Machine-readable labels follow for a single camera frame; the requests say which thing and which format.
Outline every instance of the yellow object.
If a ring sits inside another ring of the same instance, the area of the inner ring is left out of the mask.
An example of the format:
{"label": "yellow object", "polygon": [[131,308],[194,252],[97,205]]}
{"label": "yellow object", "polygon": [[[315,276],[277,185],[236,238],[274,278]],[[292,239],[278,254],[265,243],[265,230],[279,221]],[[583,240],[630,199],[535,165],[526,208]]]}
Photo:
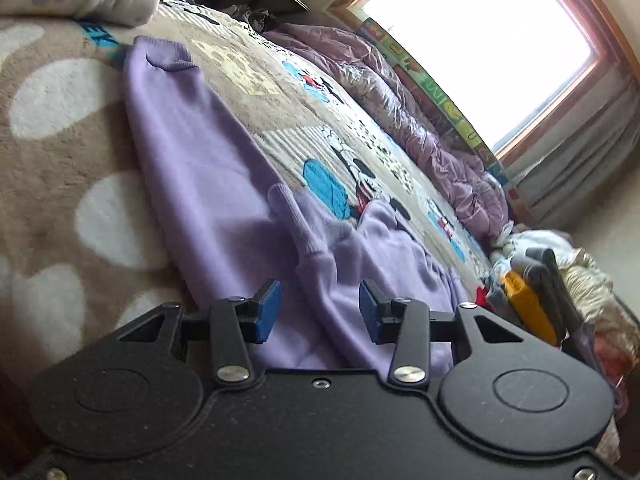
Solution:
{"label": "yellow object", "polygon": [[500,280],[504,285],[504,291],[511,306],[518,313],[527,329],[542,341],[558,346],[556,331],[540,306],[536,291],[513,270],[503,274]]}

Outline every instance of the purple comforter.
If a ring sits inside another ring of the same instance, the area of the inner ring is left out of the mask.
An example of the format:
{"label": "purple comforter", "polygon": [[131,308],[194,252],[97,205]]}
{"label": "purple comforter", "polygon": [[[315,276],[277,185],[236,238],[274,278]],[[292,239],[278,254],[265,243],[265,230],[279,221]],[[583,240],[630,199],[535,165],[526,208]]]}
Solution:
{"label": "purple comforter", "polygon": [[477,156],[440,142],[379,51],[338,28],[285,24],[264,35],[333,76],[431,179],[473,236],[500,233],[508,220],[502,187]]}

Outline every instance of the gray object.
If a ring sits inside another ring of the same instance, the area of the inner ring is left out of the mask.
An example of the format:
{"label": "gray object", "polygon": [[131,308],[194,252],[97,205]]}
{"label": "gray object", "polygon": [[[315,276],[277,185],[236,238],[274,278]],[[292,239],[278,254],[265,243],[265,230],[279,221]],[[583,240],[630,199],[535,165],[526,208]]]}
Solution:
{"label": "gray object", "polygon": [[566,335],[566,326],[560,314],[559,300],[549,269],[538,260],[531,258],[528,254],[525,256],[521,253],[516,253],[511,257],[511,269],[522,276],[524,281],[527,282],[538,295],[540,306],[545,311],[546,318],[554,328],[556,343],[559,345]]}
{"label": "gray object", "polygon": [[489,289],[486,300],[494,312],[509,323],[526,330],[520,316],[518,316],[518,313],[513,309],[511,303],[509,303],[509,298],[507,298],[502,288],[502,283],[497,276],[494,273],[488,274],[482,278],[482,282],[484,286]]}
{"label": "gray object", "polygon": [[582,325],[582,316],[578,313],[574,305],[574,300],[571,299],[569,291],[566,290],[566,286],[564,286],[564,280],[556,263],[556,255],[551,249],[542,248],[529,248],[526,254],[547,268],[562,322],[564,322],[564,326],[569,334],[576,332]]}

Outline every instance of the curtain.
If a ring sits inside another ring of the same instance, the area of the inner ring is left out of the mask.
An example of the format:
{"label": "curtain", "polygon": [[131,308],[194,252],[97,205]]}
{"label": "curtain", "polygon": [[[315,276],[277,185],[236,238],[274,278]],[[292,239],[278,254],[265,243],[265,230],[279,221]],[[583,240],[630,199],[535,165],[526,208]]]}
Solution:
{"label": "curtain", "polygon": [[638,142],[640,91],[627,67],[609,71],[508,169],[540,227],[566,228]]}

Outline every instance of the window frame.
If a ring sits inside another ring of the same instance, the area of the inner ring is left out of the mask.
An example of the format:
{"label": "window frame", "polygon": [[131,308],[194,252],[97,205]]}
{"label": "window frame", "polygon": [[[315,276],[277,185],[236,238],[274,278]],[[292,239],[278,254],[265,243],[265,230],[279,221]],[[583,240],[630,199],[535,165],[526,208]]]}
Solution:
{"label": "window frame", "polygon": [[[640,63],[602,0],[557,1],[582,31],[593,55],[556,98],[497,151],[496,157],[505,166],[513,164],[538,142],[612,67],[627,63],[640,82]],[[356,30],[362,22],[362,14],[358,12],[362,2],[335,0],[327,11]]]}

